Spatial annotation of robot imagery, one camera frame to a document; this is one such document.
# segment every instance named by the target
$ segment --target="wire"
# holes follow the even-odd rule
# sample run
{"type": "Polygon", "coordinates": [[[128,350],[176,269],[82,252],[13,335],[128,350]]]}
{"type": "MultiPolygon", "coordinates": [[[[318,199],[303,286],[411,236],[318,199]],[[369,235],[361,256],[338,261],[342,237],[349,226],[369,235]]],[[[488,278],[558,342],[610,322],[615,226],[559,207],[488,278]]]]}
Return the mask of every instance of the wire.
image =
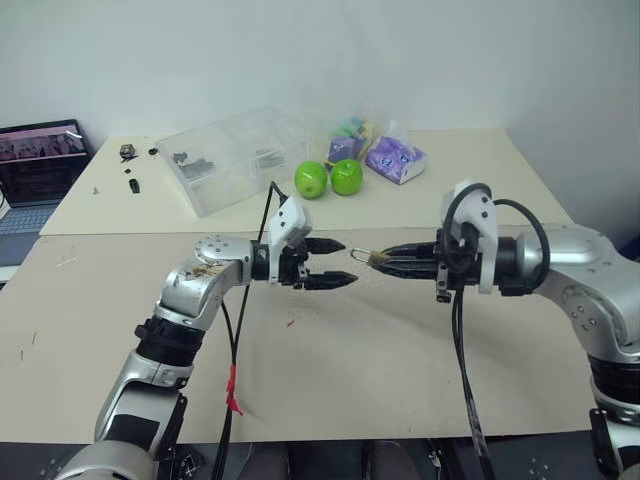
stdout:
{"type": "MultiPolygon", "coordinates": [[[[278,185],[275,182],[271,182],[269,185],[269,193],[267,194],[267,201],[264,205],[264,212],[262,214],[262,221],[260,222],[260,230],[258,231],[258,243],[262,240],[264,234],[264,228],[267,223],[267,216],[269,215],[269,207],[271,206],[271,197],[273,192],[278,194],[280,199],[280,205],[286,200],[287,196],[282,193],[278,185]]],[[[242,323],[244,320],[244,313],[247,308],[247,299],[249,298],[249,290],[251,284],[244,288],[244,294],[242,296],[242,303],[240,305],[240,315],[238,316],[238,324],[236,325],[235,335],[231,327],[231,318],[227,306],[224,301],[221,303],[222,312],[227,324],[227,331],[229,334],[229,343],[231,346],[231,366],[235,368],[238,359],[238,344],[240,342],[240,332],[242,331],[242,323]]],[[[222,428],[222,434],[220,435],[220,441],[218,442],[218,450],[216,452],[216,458],[213,463],[213,470],[211,471],[211,480],[222,480],[224,476],[224,469],[227,463],[227,454],[229,452],[229,441],[231,438],[231,424],[233,422],[233,410],[227,405],[227,413],[224,418],[224,426],[222,428]]]]}
{"type": "Polygon", "coordinates": [[[522,215],[529,220],[531,226],[538,235],[538,241],[540,242],[540,248],[542,249],[542,263],[540,265],[540,270],[538,270],[538,275],[533,280],[533,282],[529,285],[531,290],[535,290],[542,282],[547,278],[549,274],[549,266],[551,265],[551,248],[549,247],[549,237],[547,237],[547,232],[544,231],[542,224],[536,218],[531,210],[522,205],[521,203],[516,202],[515,200],[509,200],[507,198],[501,198],[493,202],[495,205],[506,205],[508,207],[514,208],[519,211],[522,215]]]}
{"type": "Polygon", "coordinates": [[[463,336],[463,316],[462,316],[462,304],[464,301],[464,288],[456,290],[456,294],[453,298],[453,306],[451,308],[451,330],[453,332],[453,343],[456,348],[456,355],[458,357],[458,365],[460,366],[460,375],[462,376],[462,388],[464,390],[464,398],[467,405],[467,416],[469,417],[469,426],[471,428],[471,440],[482,469],[483,477],[486,480],[495,480],[496,475],[491,463],[491,457],[489,455],[489,448],[487,447],[487,441],[485,440],[482,427],[480,425],[480,419],[478,417],[478,411],[476,409],[476,403],[473,398],[473,392],[471,390],[471,384],[469,383],[469,377],[467,375],[467,365],[464,358],[464,336],[463,336]]]}
{"type": "Polygon", "coordinates": [[[456,195],[453,200],[451,200],[444,222],[442,223],[442,256],[444,258],[444,262],[449,268],[449,271],[453,273],[464,272],[471,266],[471,263],[474,260],[472,256],[465,256],[462,260],[455,260],[453,258],[453,254],[451,253],[451,237],[453,236],[451,234],[451,228],[453,226],[453,216],[455,215],[456,210],[462,201],[476,190],[484,191],[489,198],[491,198],[491,189],[488,185],[485,185],[484,183],[472,183],[471,185],[463,188],[462,191],[456,195]]]}

